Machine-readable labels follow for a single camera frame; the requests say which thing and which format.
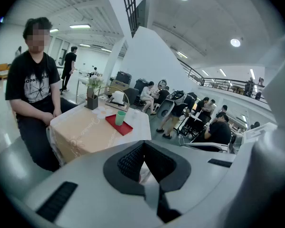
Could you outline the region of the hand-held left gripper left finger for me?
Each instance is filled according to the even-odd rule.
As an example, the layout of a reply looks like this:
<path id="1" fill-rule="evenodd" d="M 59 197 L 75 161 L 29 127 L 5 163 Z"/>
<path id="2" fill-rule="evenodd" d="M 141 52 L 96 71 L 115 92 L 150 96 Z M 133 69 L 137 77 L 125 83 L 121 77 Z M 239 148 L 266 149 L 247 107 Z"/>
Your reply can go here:
<path id="1" fill-rule="evenodd" d="M 108 183 L 120 193 L 144 197 L 144 186 L 139 183 L 143 163 L 144 141 L 132 142 L 105 161 L 103 174 Z"/>

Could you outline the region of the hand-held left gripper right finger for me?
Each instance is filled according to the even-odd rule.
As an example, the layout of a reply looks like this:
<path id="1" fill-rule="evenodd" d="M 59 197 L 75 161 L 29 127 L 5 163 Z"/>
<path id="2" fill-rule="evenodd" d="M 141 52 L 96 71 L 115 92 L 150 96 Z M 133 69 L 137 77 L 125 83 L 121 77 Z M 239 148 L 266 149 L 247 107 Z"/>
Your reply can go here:
<path id="1" fill-rule="evenodd" d="M 155 178 L 145 186 L 145 201 L 163 223 L 168 223 L 181 213 L 170 207 L 166 193 L 181 189 L 191 174 L 191 165 L 184 157 L 151 141 L 144 142 L 143 151 L 144 162 Z"/>

